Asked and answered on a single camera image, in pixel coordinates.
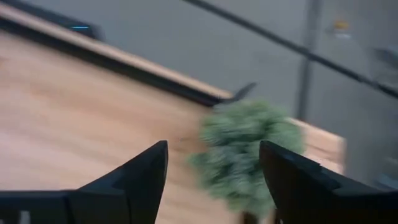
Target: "green plant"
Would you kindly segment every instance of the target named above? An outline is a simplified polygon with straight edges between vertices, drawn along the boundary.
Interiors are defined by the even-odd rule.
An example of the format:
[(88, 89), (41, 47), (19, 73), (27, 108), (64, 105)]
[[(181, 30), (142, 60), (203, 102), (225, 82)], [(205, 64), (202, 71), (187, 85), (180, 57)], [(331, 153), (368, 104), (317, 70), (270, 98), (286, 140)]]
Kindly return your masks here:
[(259, 164), (259, 142), (270, 140), (303, 151), (300, 130), (263, 101), (239, 101), (218, 108), (203, 122), (201, 139), (208, 150), (191, 155), (201, 185), (237, 212), (259, 218), (273, 206)]

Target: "black object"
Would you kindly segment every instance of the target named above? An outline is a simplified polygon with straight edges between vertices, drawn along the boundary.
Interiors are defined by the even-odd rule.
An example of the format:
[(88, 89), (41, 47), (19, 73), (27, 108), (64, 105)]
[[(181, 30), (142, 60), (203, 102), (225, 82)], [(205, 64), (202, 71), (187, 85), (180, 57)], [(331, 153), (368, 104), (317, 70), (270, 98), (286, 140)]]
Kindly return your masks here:
[(260, 163), (283, 224), (398, 223), (398, 192), (381, 192), (272, 142)]
[(19, 10), (25, 11), (36, 17), (44, 19), (46, 21), (52, 22), (66, 29), (75, 31), (79, 34), (85, 35), (87, 37), (100, 40), (100, 32), (98, 26), (89, 24), (87, 22), (78, 21), (76, 19), (69, 18), (67, 16), (61, 15), (59, 13), (54, 13), (52, 11), (42, 9), (37, 6), (33, 6), (18, 0), (0, 0), (8, 5), (17, 8)]
[(4, 224), (152, 224), (167, 172), (167, 141), (77, 190), (2, 191)]
[(222, 104), (228, 105), (231, 103), (235, 103), (239, 100), (243, 100), (247, 95), (256, 87), (257, 83), (249, 83), (238, 90), (230, 99), (226, 99), (222, 102)]

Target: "wooden board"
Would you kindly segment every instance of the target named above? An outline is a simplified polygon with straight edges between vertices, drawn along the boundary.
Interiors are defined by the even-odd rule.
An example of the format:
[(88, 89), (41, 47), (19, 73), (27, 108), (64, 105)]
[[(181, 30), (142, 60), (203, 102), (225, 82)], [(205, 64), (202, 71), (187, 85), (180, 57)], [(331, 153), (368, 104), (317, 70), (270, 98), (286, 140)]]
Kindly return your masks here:
[[(23, 26), (30, 27), (42, 33), (54, 36), (56, 38), (66, 40), (72, 44), (89, 49), (90, 51), (105, 55), (109, 58), (122, 61), (124, 63), (133, 65), (140, 69), (154, 73), (157, 76), (165, 77), (178, 83), (182, 83), (190, 88), (194, 88), (205, 93), (212, 94), (220, 98), (229, 98), (232, 96), (230, 92), (220, 90), (207, 83), (200, 82), (188, 76), (185, 76), (176, 71), (157, 65), (137, 55), (132, 55), (115, 47), (106, 45), (97, 40), (85, 37), (70, 30), (59, 27), (50, 22), (44, 21), (38, 17), (32, 16), (18, 9), (15, 9), (7, 4), (0, 2), (0, 15), (6, 19), (14, 21)], [(343, 163), (343, 149), (345, 148), (344, 140), (334, 134), (328, 133), (324, 130), (313, 127), (309, 124), (290, 119), (291, 122), (299, 125), (305, 136), (305, 141), (310, 146), (306, 155), (317, 155), (314, 159), (323, 159), (323, 162), (332, 161), (336, 164)], [(337, 172), (342, 172), (343, 168), (340, 166), (336, 169)]]
[[(196, 136), (208, 108), (5, 32), (0, 74), (1, 190), (74, 189), (166, 139), (169, 172), (157, 223), (236, 221), (222, 201), (197, 189), (185, 163), (204, 150)], [(341, 138), (293, 122), (310, 157), (341, 154)]]

